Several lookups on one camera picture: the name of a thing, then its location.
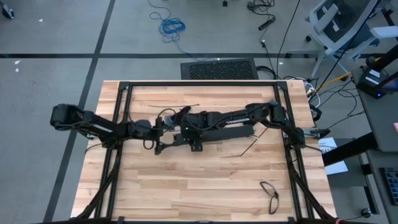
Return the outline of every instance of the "wooden tabletop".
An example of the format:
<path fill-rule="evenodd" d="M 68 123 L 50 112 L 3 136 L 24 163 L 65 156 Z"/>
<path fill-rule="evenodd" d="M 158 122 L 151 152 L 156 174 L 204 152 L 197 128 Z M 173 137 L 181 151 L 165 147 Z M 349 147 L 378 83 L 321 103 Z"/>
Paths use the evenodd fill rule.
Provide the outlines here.
<path fill-rule="evenodd" d="M 303 82 L 292 80 L 287 84 L 296 126 L 312 127 Z M 103 83 L 98 115 L 112 119 L 118 85 L 118 81 Z M 192 107 L 192 113 L 228 112 L 273 98 L 270 86 L 135 86 L 130 112 L 133 120 L 148 119 L 154 124 L 158 113 L 169 106 L 199 104 Z M 255 135 L 260 136 L 265 129 L 256 124 Z M 197 153 L 191 152 L 189 146 L 171 147 L 159 156 L 153 150 L 145 150 L 142 141 L 125 141 L 113 219 L 124 216 L 127 220 L 287 221 L 287 217 L 295 217 L 281 131 L 267 129 L 240 156 L 255 140 L 250 137 L 207 142 L 203 152 Z M 172 133 L 166 133 L 162 141 L 172 141 Z M 314 139 L 306 142 L 319 147 Z M 90 141 L 88 146 L 98 143 Z M 83 211 L 98 190 L 105 152 L 98 146 L 86 153 L 72 217 Z M 335 216 L 320 152 L 305 148 L 302 155 L 310 190 Z M 279 193 L 279 209 L 273 215 L 268 212 L 271 197 L 259 185 L 262 180 L 272 183 Z M 306 216 L 301 190 L 299 193 Z M 103 215 L 108 200 L 104 201 Z"/>

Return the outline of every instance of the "black metal frame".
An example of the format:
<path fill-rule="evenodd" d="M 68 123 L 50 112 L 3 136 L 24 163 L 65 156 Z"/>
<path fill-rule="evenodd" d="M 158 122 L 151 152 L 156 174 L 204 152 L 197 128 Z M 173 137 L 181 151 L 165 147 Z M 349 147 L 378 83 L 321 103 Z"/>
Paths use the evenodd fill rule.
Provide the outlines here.
<path fill-rule="evenodd" d="M 135 86 L 271 86 L 274 88 L 274 94 L 275 94 L 275 100 L 276 102 L 281 102 L 280 95 L 279 95 L 279 90 L 282 90 L 284 93 L 284 100 L 286 102 L 286 110 L 287 114 L 289 116 L 289 119 L 294 125 L 294 116 L 292 112 L 292 105 L 290 104 L 290 97 L 289 97 L 289 91 L 286 82 L 228 82 L 228 81 L 215 81 L 215 82 L 187 82 L 187 81 L 181 81 L 181 82 L 120 82 L 119 87 L 118 87 L 118 95 L 116 97 L 116 104 L 114 107 L 114 114 L 113 114 L 113 122 L 117 122 L 119 118 L 119 113 L 120 113 L 120 106 L 121 106 L 121 101 L 122 101 L 122 95 L 124 91 L 127 91 L 126 94 L 126 102 L 124 105 L 124 112 L 123 112 L 123 118 L 122 121 L 126 122 L 129 114 L 129 107 L 130 107 L 130 102 L 131 102 L 131 97 L 132 97 L 132 90 Z M 285 147 L 285 156 L 286 156 L 286 163 L 292 162 L 292 156 L 290 155 L 290 150 L 292 150 L 290 144 L 289 144 L 289 139 L 287 136 L 284 136 L 284 147 Z M 105 161 L 104 161 L 104 166 L 103 166 L 103 173 L 101 175 L 101 184 L 100 188 L 102 188 L 104 185 L 106 185 L 107 182 L 111 181 L 111 192 L 109 195 L 108 199 L 108 207 L 106 211 L 106 216 L 108 220 L 111 219 L 112 217 L 112 212 L 113 212 L 113 205 L 114 205 L 114 200 L 116 196 L 116 186 L 118 182 L 118 173 L 120 170 L 120 161 L 122 157 L 122 151 L 123 151 L 123 142 L 120 142 L 118 144 L 119 147 L 116 149 L 107 149 L 106 155 L 105 155 Z M 108 176 L 109 172 L 109 167 L 111 163 L 111 158 L 112 158 L 112 153 L 113 151 L 116 150 L 116 158 L 115 158 L 115 163 L 114 167 L 111 171 L 113 174 L 112 176 Z M 297 162 L 298 162 L 298 170 L 301 176 L 301 179 L 304 181 L 305 185 L 307 186 L 307 178 L 305 175 L 305 169 L 303 165 L 303 160 L 302 160 L 302 155 L 300 152 L 300 149 L 295 149 L 296 155 L 297 155 Z M 293 203 L 294 203 L 294 209 L 296 213 L 296 219 L 303 218 L 301 208 L 300 208 L 300 199 L 299 199 L 299 192 L 297 190 L 297 184 L 292 178 L 292 176 L 289 173 L 289 178 L 290 178 L 290 188 L 292 189 L 292 196 L 293 196 Z M 313 209 L 312 206 L 308 200 L 306 199 L 306 206 L 307 206 L 307 213 L 309 218 L 314 218 L 313 214 Z M 103 204 L 103 195 L 102 198 L 98 201 L 98 204 L 96 205 L 95 209 L 95 214 L 94 218 L 101 218 L 101 210 L 102 210 L 102 204 Z M 287 222 L 267 222 L 267 223 L 287 223 Z"/>

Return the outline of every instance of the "blue cable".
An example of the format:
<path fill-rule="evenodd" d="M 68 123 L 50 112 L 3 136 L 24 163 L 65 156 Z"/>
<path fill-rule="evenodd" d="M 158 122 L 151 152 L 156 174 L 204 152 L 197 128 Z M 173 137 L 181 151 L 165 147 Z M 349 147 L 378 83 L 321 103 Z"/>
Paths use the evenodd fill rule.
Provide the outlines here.
<path fill-rule="evenodd" d="M 214 60 L 213 58 L 205 58 L 203 60 L 198 60 L 196 59 L 192 54 L 184 51 L 181 49 L 181 47 L 178 44 L 178 41 L 180 40 L 180 33 L 185 30 L 185 24 L 179 19 L 179 18 L 171 18 L 171 11 L 170 9 L 162 6 L 155 6 L 152 3 L 150 3 L 149 0 L 147 0 L 148 4 L 156 9 L 165 9 L 169 13 L 169 15 L 166 18 L 163 18 L 159 12 L 152 12 L 149 14 L 149 17 L 153 20 L 160 20 L 160 26 L 158 28 L 159 33 L 162 36 L 162 42 L 163 43 L 170 43 L 174 42 L 175 45 L 177 45 L 177 48 L 182 52 L 187 55 L 189 55 L 191 58 L 195 59 L 197 62 L 204 62 L 205 60 Z"/>

